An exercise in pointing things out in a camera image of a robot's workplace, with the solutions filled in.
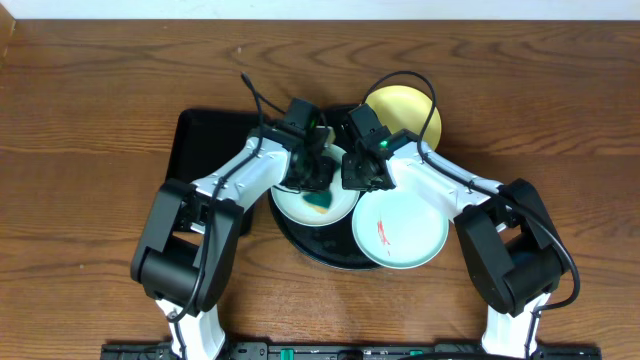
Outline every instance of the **sponge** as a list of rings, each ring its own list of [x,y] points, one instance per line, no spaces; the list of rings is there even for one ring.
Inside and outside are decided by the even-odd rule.
[[[313,192],[304,194],[302,199],[315,211],[320,214],[326,214],[329,212],[329,207],[333,201],[333,195],[331,194],[331,191]]]

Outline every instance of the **wooden table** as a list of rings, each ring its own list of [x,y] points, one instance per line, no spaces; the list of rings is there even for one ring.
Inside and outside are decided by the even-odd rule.
[[[0,358],[168,336],[129,261],[182,110],[253,110],[240,71],[277,104],[327,106],[398,69],[435,83],[438,150],[534,183],[574,255],[582,294],[540,339],[640,357],[639,24],[19,21],[0,73]],[[265,199],[220,304],[232,335],[303,343],[477,341],[486,311],[455,233],[418,269],[339,271],[294,249]]]

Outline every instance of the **plate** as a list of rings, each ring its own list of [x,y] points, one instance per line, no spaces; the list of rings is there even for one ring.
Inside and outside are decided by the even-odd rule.
[[[402,129],[420,134],[432,102],[427,95],[417,89],[392,85],[371,93],[367,97],[366,104],[373,109],[382,125],[386,125],[392,134]],[[442,122],[436,108],[423,139],[431,149],[435,150],[441,134]]]
[[[393,269],[410,269],[433,259],[444,246],[449,220],[415,193],[399,190],[367,193],[351,222],[360,250]]]
[[[298,224],[315,227],[333,224],[351,212],[358,202],[360,192],[344,190],[342,188],[340,164],[342,163],[342,155],[344,153],[345,151],[336,145],[329,146],[323,153],[337,162],[336,169],[333,173],[333,180],[331,181],[331,185],[329,185],[331,205],[328,209],[313,206],[313,204],[303,199],[303,196],[309,194],[306,191],[295,194],[271,188],[273,201],[284,216]]]

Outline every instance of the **white plate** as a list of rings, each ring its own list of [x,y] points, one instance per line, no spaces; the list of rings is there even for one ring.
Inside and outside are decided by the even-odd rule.
[[[418,194],[378,190],[360,199],[351,227],[360,250],[372,261],[409,269],[440,252],[449,221]]]
[[[341,220],[351,212],[358,202],[360,192],[344,190],[342,188],[340,164],[342,164],[342,155],[344,153],[345,151],[336,145],[329,146],[323,153],[337,162],[336,169],[333,173],[333,180],[331,181],[331,185],[329,185],[332,201],[326,214],[319,212],[302,198],[307,192],[303,191],[301,194],[291,194],[271,188],[273,202],[284,216],[301,225],[325,226]]]

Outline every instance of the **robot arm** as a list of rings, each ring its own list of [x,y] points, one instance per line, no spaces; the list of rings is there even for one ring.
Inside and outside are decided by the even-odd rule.
[[[535,211],[557,238],[535,188],[522,179],[503,185],[469,173],[407,130],[391,135],[366,104],[350,113],[345,128],[357,144],[355,154],[343,157],[345,188],[411,192],[446,215],[456,226],[469,277],[489,304],[485,350],[522,357],[534,308],[546,303],[568,266],[538,225],[446,174]],[[418,153],[418,141],[429,162]],[[499,233],[507,227],[521,232],[505,244]],[[533,341],[529,353],[535,348]]]
[[[213,210],[215,241],[207,254],[202,287],[189,315],[179,321],[182,334],[171,329],[174,339],[185,340],[189,359],[214,359],[224,343],[216,303],[229,280],[244,211],[274,185],[311,191],[329,186],[334,164],[321,153],[330,130],[316,123],[317,108],[294,99],[283,121],[250,134],[241,153],[216,172],[191,184],[169,180],[160,188],[134,255],[131,277],[169,315],[180,312],[187,302],[202,250],[174,236],[173,231],[204,233],[220,177],[254,153],[258,132],[262,134],[256,156],[230,175],[218,192]],[[544,303],[567,271],[551,241],[493,197],[471,191],[423,162],[416,151],[418,137],[406,130],[391,135],[367,105],[353,110],[344,127],[356,152],[343,157],[343,187],[364,191],[397,188],[416,193],[440,209],[455,224],[469,276],[489,304],[485,349],[520,357],[527,335],[523,324],[528,326],[531,319],[529,307]],[[528,206],[551,224],[529,183],[517,180],[505,186],[480,178],[434,153],[426,143],[421,146],[438,167]],[[521,234],[505,245],[499,232],[517,226]],[[173,351],[180,353],[180,348],[174,340]]]

